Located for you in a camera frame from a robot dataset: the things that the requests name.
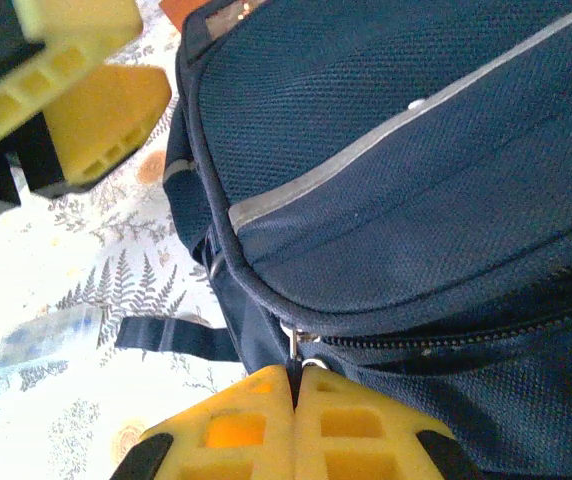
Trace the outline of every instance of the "navy blue backpack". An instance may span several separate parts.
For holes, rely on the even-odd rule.
[[[176,68],[164,187],[228,331],[164,348],[294,335],[488,478],[572,478],[572,0],[213,0]]]

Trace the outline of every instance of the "zipper teeth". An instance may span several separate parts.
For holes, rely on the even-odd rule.
[[[464,345],[473,345],[482,342],[489,342],[494,340],[504,340],[514,338],[519,335],[527,333],[535,333],[537,331],[547,330],[552,327],[559,327],[565,323],[572,322],[572,315],[551,319],[544,322],[535,322],[532,324],[525,324],[522,326],[506,327],[505,329],[497,329],[486,333],[468,334],[450,337],[433,337],[422,339],[369,339],[357,337],[320,337],[323,343],[336,347],[349,347],[349,348],[369,348],[369,349],[403,349],[408,350],[412,348],[431,348],[431,347],[461,347]]]

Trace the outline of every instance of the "floral tablecloth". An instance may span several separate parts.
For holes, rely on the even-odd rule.
[[[180,34],[157,2],[140,9],[143,35],[114,60],[162,66],[174,88],[144,148],[84,195],[50,202],[24,187],[22,208],[0,216],[0,338],[54,310],[108,306],[88,359],[0,374],[0,478],[109,478],[145,428],[244,376],[240,364],[112,346],[127,314],[224,325],[161,186]]]

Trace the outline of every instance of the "navy strap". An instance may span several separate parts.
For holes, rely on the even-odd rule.
[[[208,328],[178,318],[126,317],[122,320],[115,346],[188,353],[218,362],[239,362],[228,329]]]

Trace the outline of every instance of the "reflective stripe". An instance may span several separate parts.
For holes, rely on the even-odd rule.
[[[470,85],[474,84],[477,80],[483,78],[493,70],[508,63],[524,52],[527,52],[533,47],[539,45],[569,25],[572,25],[572,13],[560,18],[556,22],[553,22],[508,52],[495,58],[492,62],[487,63],[474,72],[460,78],[454,83],[451,83],[448,87],[429,97],[426,101],[421,103],[421,105],[417,105],[411,110],[395,115],[390,120],[387,120],[374,128],[366,135],[360,137],[351,145],[347,146],[345,149],[332,156],[321,165],[311,169],[304,175],[301,175],[300,177],[273,190],[256,195],[233,205],[228,211],[228,216],[233,226],[233,230],[237,233],[239,229],[247,223],[279,210],[298,198],[310,193],[312,190],[340,173],[362,154],[377,145],[396,130],[421,117],[425,113],[430,112],[435,107],[448,101]]]
[[[164,183],[168,181],[170,177],[175,175],[177,172],[183,172],[184,170],[195,170],[195,162],[189,162],[188,160],[175,160],[171,163],[164,172]]]

